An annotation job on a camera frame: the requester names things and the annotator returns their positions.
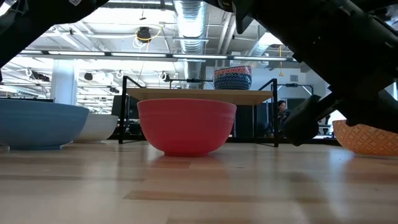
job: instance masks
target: person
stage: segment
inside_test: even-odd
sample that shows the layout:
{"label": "person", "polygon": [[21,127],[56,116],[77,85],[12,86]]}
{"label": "person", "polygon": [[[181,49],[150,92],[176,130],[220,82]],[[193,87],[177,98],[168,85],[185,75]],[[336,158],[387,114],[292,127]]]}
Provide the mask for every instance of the person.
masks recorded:
{"label": "person", "polygon": [[290,112],[286,110],[286,102],[284,100],[278,101],[278,123],[279,128],[284,125],[285,121],[289,117]]}

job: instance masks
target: shelf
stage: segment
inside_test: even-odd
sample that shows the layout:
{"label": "shelf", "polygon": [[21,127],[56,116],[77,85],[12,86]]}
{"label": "shelf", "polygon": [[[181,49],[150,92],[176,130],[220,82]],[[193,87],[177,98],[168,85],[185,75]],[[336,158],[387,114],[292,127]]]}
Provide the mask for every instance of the shelf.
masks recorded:
{"label": "shelf", "polygon": [[258,105],[272,97],[271,91],[251,90],[167,90],[153,88],[128,88],[127,94],[137,100],[189,98],[217,100],[235,105]]}

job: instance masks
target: blue patterned bowl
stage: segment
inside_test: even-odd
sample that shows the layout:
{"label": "blue patterned bowl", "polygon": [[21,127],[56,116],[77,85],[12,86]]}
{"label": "blue patterned bowl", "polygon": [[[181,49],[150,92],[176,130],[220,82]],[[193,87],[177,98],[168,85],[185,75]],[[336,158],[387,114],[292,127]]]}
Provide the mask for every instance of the blue patterned bowl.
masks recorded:
{"label": "blue patterned bowl", "polygon": [[26,100],[0,100],[0,145],[10,150],[50,150],[73,141],[88,109]]}
{"label": "blue patterned bowl", "polygon": [[214,72],[216,90],[249,90],[250,86],[250,66],[223,68]]}

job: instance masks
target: wooden floor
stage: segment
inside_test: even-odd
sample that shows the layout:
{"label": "wooden floor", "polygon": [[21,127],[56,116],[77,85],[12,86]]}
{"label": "wooden floor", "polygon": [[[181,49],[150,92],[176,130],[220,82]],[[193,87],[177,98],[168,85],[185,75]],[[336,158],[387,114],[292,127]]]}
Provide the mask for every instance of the wooden floor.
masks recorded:
{"label": "wooden floor", "polygon": [[146,142],[0,150],[0,224],[398,223],[398,161],[340,147],[226,144],[164,157]]}

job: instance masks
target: bowl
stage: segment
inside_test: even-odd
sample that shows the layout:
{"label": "bowl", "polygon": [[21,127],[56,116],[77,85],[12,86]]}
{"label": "bowl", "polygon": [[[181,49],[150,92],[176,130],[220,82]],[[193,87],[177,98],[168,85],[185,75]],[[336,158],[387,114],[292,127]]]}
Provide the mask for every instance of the bowl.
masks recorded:
{"label": "bowl", "polygon": [[346,120],[334,121],[337,141],[362,156],[398,157],[398,134],[364,124],[349,127]]}
{"label": "bowl", "polygon": [[73,141],[88,109],[26,100],[0,100],[0,144],[10,150],[50,150]]}
{"label": "bowl", "polygon": [[251,67],[238,66],[215,71],[214,87],[216,90],[249,90]]}
{"label": "bowl", "polygon": [[221,147],[236,106],[213,100],[159,99],[137,104],[144,136],[166,156],[199,157]]}
{"label": "bowl", "polygon": [[73,142],[100,142],[109,138],[119,117],[105,114],[89,114],[79,136]]}

